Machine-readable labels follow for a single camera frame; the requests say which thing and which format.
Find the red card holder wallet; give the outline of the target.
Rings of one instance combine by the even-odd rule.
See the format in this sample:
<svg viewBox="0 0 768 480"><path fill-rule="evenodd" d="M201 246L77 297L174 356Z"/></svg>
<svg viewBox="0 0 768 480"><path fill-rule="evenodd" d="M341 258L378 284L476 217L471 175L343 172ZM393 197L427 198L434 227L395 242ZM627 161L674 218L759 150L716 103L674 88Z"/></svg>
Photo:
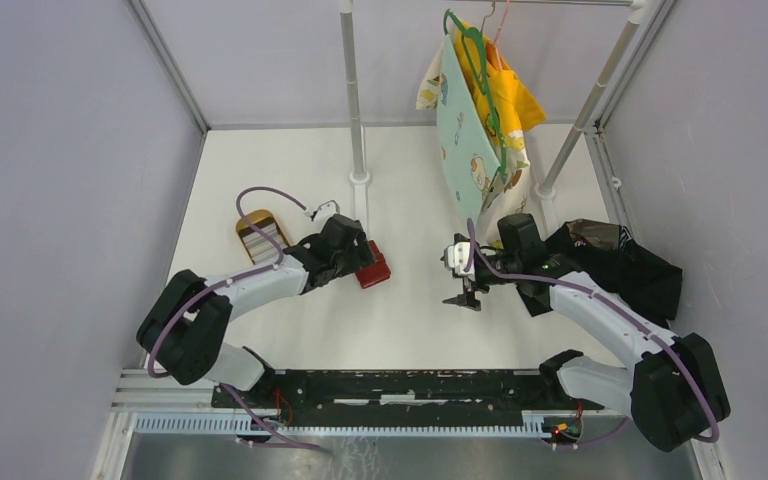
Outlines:
<svg viewBox="0 0 768 480"><path fill-rule="evenodd" d="M374 262L355 273L355 277L362 289L369 289L391 278L391 270L376 242L370 240L368 244L374 255Z"/></svg>

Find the yellow oval card tray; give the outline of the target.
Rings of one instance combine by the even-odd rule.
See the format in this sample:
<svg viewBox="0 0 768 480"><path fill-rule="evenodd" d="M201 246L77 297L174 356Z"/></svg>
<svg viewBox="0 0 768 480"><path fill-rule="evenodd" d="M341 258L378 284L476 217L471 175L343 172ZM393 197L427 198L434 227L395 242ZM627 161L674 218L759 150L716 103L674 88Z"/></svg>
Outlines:
<svg viewBox="0 0 768 480"><path fill-rule="evenodd" d="M249 213L246 220L239 219L235 231L254 265L273 263L279 251L290 246L276 217L266 209Z"/></svg>

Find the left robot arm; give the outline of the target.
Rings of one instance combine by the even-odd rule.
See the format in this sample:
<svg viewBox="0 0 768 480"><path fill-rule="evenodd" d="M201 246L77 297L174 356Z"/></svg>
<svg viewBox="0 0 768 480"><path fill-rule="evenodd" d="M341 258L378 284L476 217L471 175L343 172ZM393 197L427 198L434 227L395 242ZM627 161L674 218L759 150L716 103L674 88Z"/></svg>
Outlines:
<svg viewBox="0 0 768 480"><path fill-rule="evenodd" d="M370 266L375 256L360 221L342 214L322 230L284 249L277 264L235 275L203 278L189 269L168 281L137 330L137 343L181 385L202 379L226 384L250 407L274 394L269 365L253 351L225 341L238 317L301 296Z"/></svg>

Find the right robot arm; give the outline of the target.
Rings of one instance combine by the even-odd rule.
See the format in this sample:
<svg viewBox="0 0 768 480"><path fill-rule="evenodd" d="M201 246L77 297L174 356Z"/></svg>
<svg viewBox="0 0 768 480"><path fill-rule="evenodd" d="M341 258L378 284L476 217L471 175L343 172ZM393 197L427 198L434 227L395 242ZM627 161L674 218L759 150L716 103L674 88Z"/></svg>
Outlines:
<svg viewBox="0 0 768 480"><path fill-rule="evenodd" d="M526 213L499 220L500 245L474 231L456 235L441 260L462 290L456 306L473 311L496 285L514 286L532 316L555 312L609 350L609 366L577 350L543 362L540 400L562 408L588 400L622 414L657 449L716 443L731 405L712 345L668 324L683 273L639 246L619 225L576 220L548 238Z"/></svg>

